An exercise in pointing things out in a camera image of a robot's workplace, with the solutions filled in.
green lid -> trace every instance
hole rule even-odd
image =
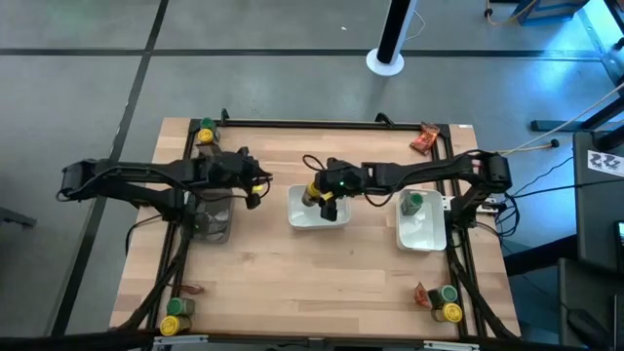
[[[454,286],[443,286],[442,287],[442,298],[448,302],[453,302],[457,300],[457,290]]]
[[[422,205],[422,196],[420,194],[411,194],[409,200],[415,205]]]
[[[213,129],[215,127],[215,122],[211,118],[202,118],[200,127],[201,129]]]
[[[167,314],[176,316],[184,312],[184,301],[179,297],[174,297],[167,302]]]

sticker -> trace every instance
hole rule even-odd
[[[624,176],[624,158],[587,150],[587,168],[614,176]]]

wooden table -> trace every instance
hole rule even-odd
[[[164,120],[154,163],[182,157],[189,121]],[[453,125],[450,130],[455,154],[477,146],[471,126]],[[204,294],[192,297],[197,310],[192,318],[194,332],[458,338],[456,325],[433,322],[430,312],[413,302],[419,281],[428,288],[448,284],[449,268],[444,252],[397,249],[396,199],[383,208],[363,198],[350,199],[351,221],[339,230],[296,231],[287,219],[288,187],[307,183],[313,176],[301,163],[304,153],[355,165],[430,161],[408,148],[415,132],[240,127],[220,131],[222,149],[248,146],[274,180],[257,209],[248,211],[243,200],[236,202],[229,242],[191,244],[183,282],[206,288]],[[415,187],[433,189],[434,184]],[[468,184],[461,187],[465,191]],[[141,209],[137,220],[156,214]],[[480,215],[479,221],[493,225],[491,216]],[[135,230],[111,326],[128,319],[153,286],[166,227],[161,221]],[[483,296],[506,327],[520,334],[498,239],[481,228],[471,229],[470,236]],[[463,296],[468,330],[475,334],[466,291]]]

white container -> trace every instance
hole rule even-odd
[[[336,200],[338,215],[336,221],[321,218],[321,208],[318,205],[307,207],[301,202],[301,196],[306,185],[289,187],[289,223],[295,229],[333,229],[346,225],[351,219],[351,209],[346,198]]]
[[[401,203],[410,194],[422,196],[415,215],[403,215]],[[435,190],[404,189],[397,201],[397,246],[406,251],[442,251],[447,247],[442,194]]]

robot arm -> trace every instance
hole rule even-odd
[[[248,209],[260,204],[254,187],[270,181],[247,147],[238,152],[221,152],[210,158],[176,160],[170,164],[114,162],[108,159],[84,160],[62,170],[63,179],[57,197],[61,201],[81,201],[105,196],[127,201],[136,207],[153,206],[164,220],[179,220],[184,210],[184,196],[177,189],[202,198],[203,189],[240,188]],[[132,183],[164,183],[171,188],[153,190]]]
[[[302,202],[307,206],[318,203],[321,217],[334,221],[335,200],[341,197],[391,196],[407,185],[456,178],[472,185],[464,195],[451,200],[450,215],[453,223],[458,225],[474,226],[477,208],[484,200],[490,194],[505,192],[512,186],[507,159],[484,151],[469,151],[448,160],[406,166],[365,162],[362,167],[356,167],[330,158],[327,168],[315,174]],[[386,203],[372,204],[383,206]]]

